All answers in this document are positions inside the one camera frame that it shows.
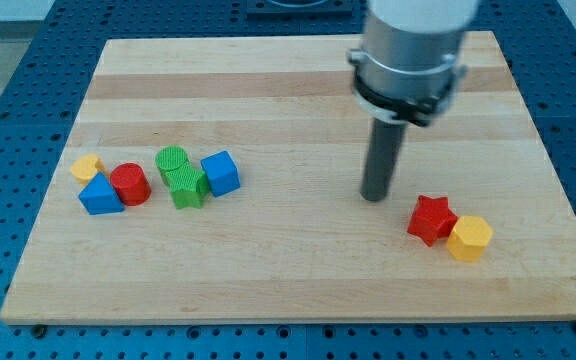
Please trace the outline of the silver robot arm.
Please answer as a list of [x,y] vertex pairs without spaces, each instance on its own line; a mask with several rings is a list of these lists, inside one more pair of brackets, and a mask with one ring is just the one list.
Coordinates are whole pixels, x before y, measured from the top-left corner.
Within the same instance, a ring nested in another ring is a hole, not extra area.
[[431,125],[467,71],[458,64],[478,0],[372,0],[360,45],[348,51],[352,92],[372,117]]

